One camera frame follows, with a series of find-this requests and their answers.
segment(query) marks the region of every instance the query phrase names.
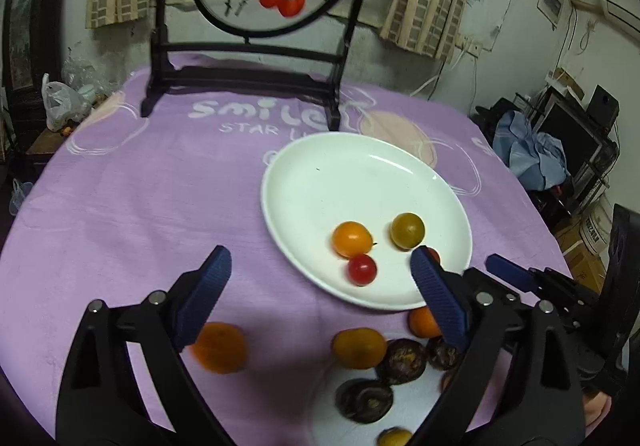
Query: black wooden frame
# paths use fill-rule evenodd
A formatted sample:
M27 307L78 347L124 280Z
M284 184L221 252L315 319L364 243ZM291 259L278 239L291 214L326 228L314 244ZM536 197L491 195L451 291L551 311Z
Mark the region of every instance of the black wooden frame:
M6 0L2 25L2 81L6 90L9 114L12 118L18 147L27 151L46 128L42 102L42 76L62 80L62 1L31 0L30 60L32 85L14 90L11 76L10 27L13 0Z

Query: blue gripper pad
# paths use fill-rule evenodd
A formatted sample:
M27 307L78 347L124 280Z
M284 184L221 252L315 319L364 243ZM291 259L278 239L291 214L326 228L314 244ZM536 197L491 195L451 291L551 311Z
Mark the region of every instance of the blue gripper pad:
M231 253L217 246L198 269L200 279L178 309L174 320L174 346L193 345L231 276Z
M466 314L440 275L442 268L428 256L424 246L414 249L410 267L415 285L427 302L445 342L463 352L468 346Z
M501 257L499 254L488 256L484 266L491 274L522 292L536 292L538 290L538 283L528 270Z

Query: plastic bag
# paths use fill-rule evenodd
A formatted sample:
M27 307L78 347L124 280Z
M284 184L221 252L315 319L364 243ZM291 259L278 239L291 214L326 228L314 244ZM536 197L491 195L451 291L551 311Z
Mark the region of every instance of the plastic bag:
M62 66L62 78L72 89L82 93L86 86L93 86L95 93L103 93L110 96L119 88L117 82L109 80L108 64L104 58L97 58L94 63L90 63L82 58L72 58L69 55Z
M18 210L22 206L27 195L31 192L33 183L20 182L18 179L14 179L14 192L11 194L11 201L9 202L9 213L12 217L18 214Z
M49 82L49 74L42 77L42 99L51 131L62 129L69 119L81 122L91 112L89 99L62 82Z

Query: speaker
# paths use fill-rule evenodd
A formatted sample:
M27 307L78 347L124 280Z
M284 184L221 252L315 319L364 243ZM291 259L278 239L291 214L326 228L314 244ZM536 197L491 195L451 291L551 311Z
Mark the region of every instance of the speaker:
M605 135L608 135L619 113L620 104L607 90L598 85L591 97L587 115L603 128Z

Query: air conditioner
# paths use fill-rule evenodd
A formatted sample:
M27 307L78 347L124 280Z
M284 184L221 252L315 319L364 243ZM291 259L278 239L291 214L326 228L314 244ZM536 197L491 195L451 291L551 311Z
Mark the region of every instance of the air conditioner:
M600 0L600 3L609 22L640 40L640 0Z

